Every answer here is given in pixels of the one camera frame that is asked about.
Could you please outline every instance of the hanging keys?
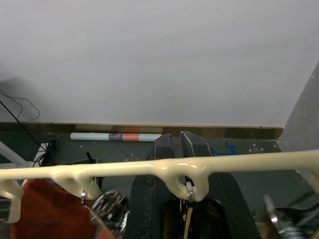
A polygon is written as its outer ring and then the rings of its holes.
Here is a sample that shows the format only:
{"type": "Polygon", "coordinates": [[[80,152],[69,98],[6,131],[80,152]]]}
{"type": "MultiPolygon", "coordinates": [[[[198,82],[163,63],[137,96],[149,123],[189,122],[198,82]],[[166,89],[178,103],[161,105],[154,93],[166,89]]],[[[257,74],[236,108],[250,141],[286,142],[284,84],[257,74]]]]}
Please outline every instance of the hanging keys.
{"type": "Polygon", "coordinates": [[[129,199],[119,192],[107,192],[98,197],[92,207],[86,202],[86,191],[81,194],[81,203],[89,209],[92,220],[96,220],[102,227],[114,235],[123,235],[129,213],[129,199]]]}

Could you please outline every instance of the red cloth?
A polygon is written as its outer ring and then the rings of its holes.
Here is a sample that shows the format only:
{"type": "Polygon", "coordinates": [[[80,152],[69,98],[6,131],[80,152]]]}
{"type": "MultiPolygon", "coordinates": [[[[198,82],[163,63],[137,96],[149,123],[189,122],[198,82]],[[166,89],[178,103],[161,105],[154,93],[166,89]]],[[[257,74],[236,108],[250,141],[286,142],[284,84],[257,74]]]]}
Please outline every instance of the red cloth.
{"type": "Polygon", "coordinates": [[[94,239],[97,225],[79,198],[45,179],[28,180],[11,239],[94,239]]]}

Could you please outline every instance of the gray wall corner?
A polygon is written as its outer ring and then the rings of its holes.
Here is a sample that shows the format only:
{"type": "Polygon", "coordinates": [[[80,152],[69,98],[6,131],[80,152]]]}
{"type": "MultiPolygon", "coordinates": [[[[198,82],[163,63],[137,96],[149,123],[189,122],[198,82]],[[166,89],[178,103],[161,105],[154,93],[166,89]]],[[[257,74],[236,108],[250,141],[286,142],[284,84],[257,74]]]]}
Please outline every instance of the gray wall corner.
{"type": "Polygon", "coordinates": [[[319,62],[291,112],[278,144],[282,151],[319,149],[319,62]]]}

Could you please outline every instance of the metal ring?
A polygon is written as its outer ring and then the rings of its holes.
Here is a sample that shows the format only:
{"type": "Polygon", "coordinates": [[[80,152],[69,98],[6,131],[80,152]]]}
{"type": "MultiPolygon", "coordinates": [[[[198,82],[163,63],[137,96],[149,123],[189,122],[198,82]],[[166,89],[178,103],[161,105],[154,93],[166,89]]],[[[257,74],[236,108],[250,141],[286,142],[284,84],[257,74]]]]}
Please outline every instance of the metal ring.
{"type": "Polygon", "coordinates": [[[85,207],[86,204],[85,204],[85,198],[86,198],[86,194],[87,192],[85,190],[82,191],[81,193],[81,204],[85,207]]]}
{"type": "Polygon", "coordinates": [[[186,182],[186,189],[187,189],[187,200],[189,204],[194,203],[194,192],[191,182],[186,182]]]}

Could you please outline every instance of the wall baseboard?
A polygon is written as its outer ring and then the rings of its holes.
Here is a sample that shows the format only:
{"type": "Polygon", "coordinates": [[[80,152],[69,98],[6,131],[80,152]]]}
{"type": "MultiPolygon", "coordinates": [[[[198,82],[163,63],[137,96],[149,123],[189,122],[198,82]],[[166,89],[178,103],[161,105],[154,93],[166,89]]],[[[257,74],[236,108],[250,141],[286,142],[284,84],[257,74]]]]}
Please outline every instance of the wall baseboard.
{"type": "MultiPolygon", "coordinates": [[[[32,132],[108,132],[108,133],[170,133],[179,136],[181,131],[190,131],[202,137],[278,139],[281,127],[238,127],[238,126],[198,126],[198,125],[110,125],[85,123],[23,123],[32,132]]],[[[18,123],[2,122],[0,131],[22,131],[18,123]]]]}

